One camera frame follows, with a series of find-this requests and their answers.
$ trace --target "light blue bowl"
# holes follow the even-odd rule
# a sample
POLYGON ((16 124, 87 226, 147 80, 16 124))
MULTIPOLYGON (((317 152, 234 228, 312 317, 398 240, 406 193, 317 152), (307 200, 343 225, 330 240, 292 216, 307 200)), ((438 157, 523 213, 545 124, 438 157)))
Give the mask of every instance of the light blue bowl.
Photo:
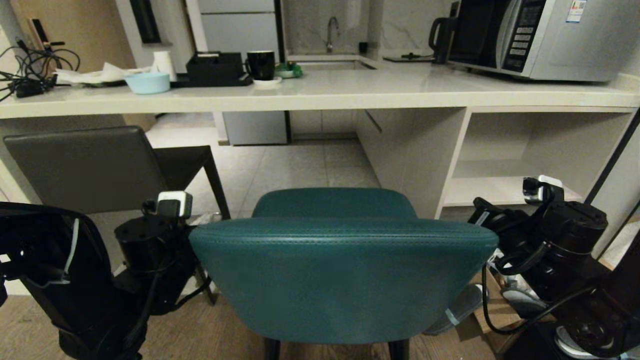
POLYGON ((169 91, 171 82, 169 74, 165 72, 144 72, 126 76, 124 81, 127 82, 131 91, 140 95, 159 94, 169 91))

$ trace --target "faucet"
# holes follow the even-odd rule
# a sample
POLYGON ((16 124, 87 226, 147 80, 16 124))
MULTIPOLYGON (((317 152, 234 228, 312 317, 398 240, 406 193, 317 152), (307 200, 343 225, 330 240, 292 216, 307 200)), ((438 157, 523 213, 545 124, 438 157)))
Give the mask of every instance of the faucet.
POLYGON ((340 26, 338 25, 338 19, 335 16, 332 16, 329 19, 329 24, 326 26, 326 41, 324 44, 326 45, 326 52, 333 52, 333 44, 331 43, 331 25, 335 25, 335 30, 337 31, 338 36, 340 36, 340 26))

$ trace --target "green object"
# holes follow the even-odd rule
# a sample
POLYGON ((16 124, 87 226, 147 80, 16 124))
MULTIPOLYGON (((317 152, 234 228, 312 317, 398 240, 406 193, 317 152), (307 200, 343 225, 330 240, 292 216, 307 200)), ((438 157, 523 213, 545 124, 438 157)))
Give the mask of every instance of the green object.
POLYGON ((280 76, 281 78, 299 78, 303 75, 302 68, 300 65, 294 63, 293 61, 288 61, 287 63, 279 63, 276 66, 275 76, 280 76))
POLYGON ((418 219, 399 193, 346 188, 269 193, 253 218, 203 225, 190 238, 251 330, 343 344, 427 329, 498 241, 483 227, 418 219))

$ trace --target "black kettle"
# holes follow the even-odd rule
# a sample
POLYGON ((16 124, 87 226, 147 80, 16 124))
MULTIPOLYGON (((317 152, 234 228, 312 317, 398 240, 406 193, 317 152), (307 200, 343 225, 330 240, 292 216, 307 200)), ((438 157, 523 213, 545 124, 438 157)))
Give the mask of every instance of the black kettle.
POLYGON ((433 63, 444 64, 447 62, 451 37, 457 20, 457 17, 439 17, 433 21, 429 33, 429 47, 433 49, 433 63))

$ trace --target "refrigerator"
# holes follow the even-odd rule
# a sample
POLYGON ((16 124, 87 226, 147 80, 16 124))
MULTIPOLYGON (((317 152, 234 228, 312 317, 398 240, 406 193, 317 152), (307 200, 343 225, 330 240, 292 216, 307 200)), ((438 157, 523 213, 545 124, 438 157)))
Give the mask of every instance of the refrigerator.
MULTIPOLYGON (((241 53, 272 50, 284 60, 279 0, 187 0, 196 49, 241 53)), ((230 145, 287 143, 286 111, 221 113, 230 145)))

